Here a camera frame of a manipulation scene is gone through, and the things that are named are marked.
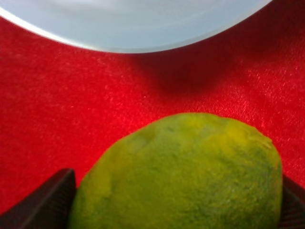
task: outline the white plate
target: white plate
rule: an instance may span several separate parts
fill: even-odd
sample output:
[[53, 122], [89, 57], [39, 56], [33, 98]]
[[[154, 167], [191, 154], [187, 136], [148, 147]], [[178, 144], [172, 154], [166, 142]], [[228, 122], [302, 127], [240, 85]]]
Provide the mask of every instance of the white plate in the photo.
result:
[[34, 33], [107, 52], [156, 52], [211, 37], [271, 0], [0, 0], [0, 15]]

